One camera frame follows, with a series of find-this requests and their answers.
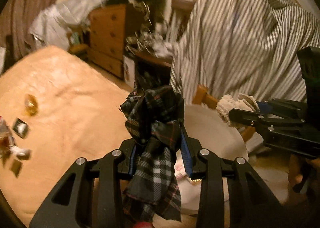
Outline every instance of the silver screw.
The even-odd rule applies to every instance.
[[[78,165],[82,165],[84,162],[85,162],[85,159],[84,159],[84,158],[79,158],[79,159],[76,160],[76,163],[77,163]]]
[[[200,154],[202,155],[202,156],[207,156],[207,155],[209,155],[209,151],[207,150],[207,149],[202,149],[202,150],[200,150]]]
[[[241,158],[241,157],[239,157],[239,158],[237,158],[237,162],[239,163],[239,164],[245,164],[245,159],[244,158]]]
[[[121,155],[121,150],[114,150],[113,152],[112,152],[112,155],[113,156],[115,156],[115,157],[118,157],[118,156],[120,156]]]

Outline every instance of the plaid cloth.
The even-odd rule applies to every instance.
[[[143,148],[136,172],[124,194],[124,212],[135,221],[152,221],[154,213],[180,221],[181,196],[174,176],[180,148],[180,94],[171,86],[133,91],[120,106],[125,126],[137,146]]]

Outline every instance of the wooden dresser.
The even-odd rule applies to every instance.
[[[123,78],[125,39],[140,30],[141,24],[145,23],[143,16],[143,13],[129,4],[110,5],[93,10],[89,14],[89,60]]]

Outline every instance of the plaid scarf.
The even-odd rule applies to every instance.
[[[136,172],[124,191],[124,212],[135,221],[152,221],[154,213],[180,221],[181,196],[174,176],[180,148],[183,100],[171,86],[133,91],[120,106],[125,126],[142,148]]]

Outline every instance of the striped fabric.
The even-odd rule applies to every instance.
[[[306,98],[296,53],[320,47],[319,21],[293,0],[198,0],[175,50],[171,85],[191,103],[198,84],[217,98]]]

